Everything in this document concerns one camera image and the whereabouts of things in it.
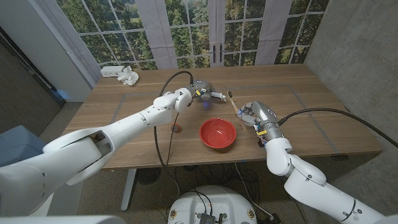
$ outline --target power strip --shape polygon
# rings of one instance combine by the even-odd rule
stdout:
[[[130,72],[131,67],[127,66],[123,70],[124,66],[104,66],[101,69],[101,74],[103,77],[117,77],[122,72]]]

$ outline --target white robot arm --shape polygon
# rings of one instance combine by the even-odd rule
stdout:
[[[384,215],[326,182],[317,167],[289,154],[292,146],[277,125],[276,114],[265,104],[253,101],[239,110],[238,117],[254,126],[267,151],[267,167],[275,175],[288,177],[284,187],[294,199],[324,212],[341,223],[376,223]]]
[[[201,96],[224,99],[211,83],[167,92],[143,111],[113,124],[88,128],[59,137],[43,148],[43,154],[0,168],[0,217],[29,215],[63,184],[73,185],[98,172],[125,143],[147,128],[169,123],[173,112],[183,112]]]

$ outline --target electrical cord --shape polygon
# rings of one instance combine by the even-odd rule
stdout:
[[[167,219],[166,219],[166,217],[164,216],[164,214],[159,210],[159,209],[157,209],[157,208],[155,208],[160,214],[162,214],[162,216],[163,216],[163,219],[166,221],[166,223],[167,223]]]
[[[177,179],[177,167],[178,166],[176,166],[174,169],[174,177],[175,177],[175,181],[177,182],[177,185],[180,186],[180,183],[178,182],[178,179]]]
[[[173,133],[174,133],[174,128],[175,128],[175,123],[177,122],[177,118],[178,118],[179,113],[177,113],[175,120],[174,120],[174,124],[173,124],[173,130],[172,130],[172,135],[170,137],[170,144],[169,144],[169,154],[167,156],[167,162],[166,162],[166,167],[169,165],[169,159],[170,159],[170,151],[172,148],[172,139],[173,139]]]
[[[242,182],[243,182],[244,189],[246,190],[246,193],[248,194],[248,197],[249,197],[251,203],[252,203],[253,205],[255,205],[257,208],[259,208],[260,210],[262,210],[264,213],[268,214],[268,215],[270,216],[270,219],[273,220],[273,219],[274,219],[274,216],[273,216],[271,213],[269,213],[269,212],[267,212],[266,210],[264,210],[263,208],[261,208],[258,204],[256,204],[256,203],[251,199],[250,194],[249,194],[249,192],[248,192],[248,188],[246,187],[246,184],[245,184],[244,181],[243,181],[242,175],[241,175],[241,173],[240,173],[240,171],[239,171],[239,169],[238,169],[238,165],[237,165],[236,162],[235,162],[235,168],[236,168],[236,171],[238,172],[238,174],[239,174],[239,176],[240,176],[240,178],[241,178],[241,180],[242,180]]]
[[[201,196],[199,195],[198,191],[196,190],[196,188],[193,188],[195,190],[195,192],[197,193],[197,195],[199,196],[200,200],[203,202],[203,205],[205,206],[205,214],[207,214],[207,209],[206,209],[206,204],[205,201],[203,201],[203,199],[201,198]]]
[[[211,205],[210,199],[205,194],[203,194],[203,193],[201,193],[201,192],[199,192],[197,190],[189,190],[187,192],[196,192],[197,194],[201,194],[201,195],[205,196],[207,198],[207,200],[209,201],[209,203],[210,203],[210,216],[213,215],[213,206]]]
[[[223,177],[221,178],[223,180],[222,183],[219,183],[220,180],[216,179],[215,177],[209,178],[200,169],[200,166],[198,166],[197,169],[195,169],[195,180],[196,180],[197,184],[198,185],[202,185],[201,183],[199,183],[199,180],[198,180],[198,177],[197,177],[197,170],[200,171],[200,174],[202,176],[204,176],[204,178],[209,183],[214,183],[216,181],[216,184],[224,185],[224,184],[226,184],[227,182],[229,182],[230,180],[233,180],[233,179],[238,179],[240,181],[241,178],[240,178],[239,174],[236,171],[234,171],[235,168],[231,164],[228,164],[228,165],[229,165],[230,169],[225,169],[224,164],[223,164]],[[261,197],[260,197],[261,195],[260,195],[260,185],[259,185],[258,175],[256,174],[256,172],[254,172],[251,169],[246,169],[246,170],[244,170],[244,172],[245,172],[245,174],[241,173],[241,175],[242,175],[243,181],[246,183],[246,187],[248,188],[248,192],[250,194],[250,197],[253,200],[258,199],[258,203],[257,204],[259,204],[260,201],[261,201]],[[259,213],[259,208],[254,206],[254,209],[255,209],[256,214],[257,214],[257,219],[259,221],[261,221],[259,219],[259,214],[260,214]]]
[[[161,89],[161,91],[160,91],[160,93],[159,93],[159,97],[163,95],[163,92],[164,92],[164,90],[166,89],[166,86],[169,84],[169,82],[170,82],[174,77],[176,77],[177,75],[183,74],[183,73],[187,73],[187,74],[190,76],[190,84],[192,85],[192,84],[193,84],[193,76],[192,76],[192,74],[191,74],[190,72],[188,72],[188,71],[177,72],[176,74],[172,75],[172,76],[164,83],[164,85],[163,85],[163,87],[162,87],[162,89]],[[159,161],[160,161],[160,163],[162,164],[162,167],[164,168],[164,170],[166,171],[166,173],[171,177],[171,179],[173,179],[174,183],[177,185],[178,194],[177,194],[177,196],[175,197],[175,198],[177,199],[177,197],[180,195],[180,185],[179,185],[178,182],[173,178],[173,176],[171,175],[171,173],[167,170],[167,168],[166,168],[166,166],[165,166],[165,164],[164,164],[164,162],[163,162],[162,156],[160,155],[159,144],[158,144],[158,142],[157,142],[156,126],[154,126],[154,136],[155,136],[155,146],[156,146],[157,156],[159,157]]]
[[[311,111],[330,111],[330,112],[334,112],[334,113],[339,113],[339,114],[343,114],[345,116],[349,116],[350,118],[355,119],[356,121],[359,121],[363,124],[365,124],[367,127],[369,127],[370,129],[372,129],[373,131],[375,131],[376,133],[378,133],[380,136],[382,136],[384,139],[386,139],[387,141],[389,141],[391,144],[393,144],[395,147],[398,148],[398,143],[395,142],[394,140],[392,140],[389,136],[387,136],[386,134],[384,134],[382,131],[378,130],[375,126],[369,124],[367,121],[351,114],[351,113],[347,113],[345,111],[342,110],[338,110],[338,109],[333,109],[333,108],[309,108],[309,109],[304,109],[304,110],[300,110],[300,111],[296,111],[294,113],[291,113],[289,115],[287,115],[286,117],[282,118],[280,121],[278,121],[278,125],[281,126],[282,124],[284,124],[289,118],[298,115],[300,113],[307,113],[307,112],[311,112]]]

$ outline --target green foliage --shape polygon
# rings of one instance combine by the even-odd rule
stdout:
[[[328,3],[329,0],[312,0],[311,6],[308,10],[310,12],[323,12],[326,10]]]
[[[141,70],[156,70],[156,63],[155,62],[140,62],[139,66]]]
[[[287,19],[285,31],[282,36],[282,40],[280,41],[279,47],[294,45],[303,17],[304,16],[291,17]]]
[[[120,30],[107,0],[85,0],[85,2],[102,31]],[[80,0],[57,0],[57,3],[78,32],[98,31]],[[112,5],[123,29],[143,28],[134,0],[112,0]],[[105,34],[104,38],[118,60],[134,60],[122,34]],[[126,38],[137,60],[153,59],[144,31],[127,33]],[[100,35],[84,35],[81,39],[98,63],[115,60]],[[157,68],[154,62],[143,62],[142,69]]]
[[[198,7],[195,10],[193,10],[193,19],[192,21],[194,23],[202,23],[202,22],[208,22],[209,20],[209,13],[207,10],[207,7]]]
[[[244,23],[243,50],[257,50],[262,21],[249,21]]]
[[[126,34],[126,37],[137,60],[149,60],[154,58],[145,31],[130,32]]]
[[[185,0],[165,0],[165,4],[170,26],[188,24]]]
[[[210,67],[210,57],[195,57],[196,68]]]
[[[144,28],[139,18],[138,8],[133,1],[112,0],[112,5],[124,30]]]
[[[279,49],[276,55],[275,64],[288,64],[292,55],[293,47],[287,49]]]
[[[224,66],[238,66],[239,65],[239,54],[225,54],[224,55]]]
[[[192,68],[193,62],[192,58],[178,58],[177,64],[179,68]]]
[[[175,54],[177,56],[191,55],[191,42],[189,38],[188,27],[173,28],[171,31],[175,47]]]
[[[246,18],[261,18],[264,15],[266,0],[248,0]]]
[[[57,0],[57,3],[77,32],[98,31],[81,0]]]
[[[304,63],[308,50],[309,47],[296,47],[296,49],[294,50],[292,63]]]
[[[239,51],[241,48],[242,22],[225,24],[225,50]]]
[[[225,2],[225,20],[243,19],[244,1],[226,0]]]
[[[301,14],[307,10],[310,0],[293,0],[289,15]]]
[[[208,22],[207,0],[188,0],[190,23]]]
[[[298,38],[297,44],[310,45],[312,43],[319,24],[321,23],[322,15],[307,15],[304,20],[303,29]]]
[[[101,31],[120,30],[107,0],[85,0]]]
[[[112,53],[109,51],[100,35],[84,35],[80,37],[86,44],[97,63],[113,61]]]
[[[241,65],[254,65],[255,61],[256,61],[255,52],[242,53]]]
[[[123,34],[104,34],[104,37],[119,61],[134,60]]]

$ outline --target gray wall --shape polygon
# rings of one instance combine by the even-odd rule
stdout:
[[[90,88],[28,1],[0,0],[0,27],[52,85],[66,93],[66,101],[86,99]]]
[[[305,63],[354,114],[398,141],[398,2],[330,0]],[[398,149],[309,159],[328,181],[384,215],[398,211]],[[310,223],[334,223],[305,208]]]

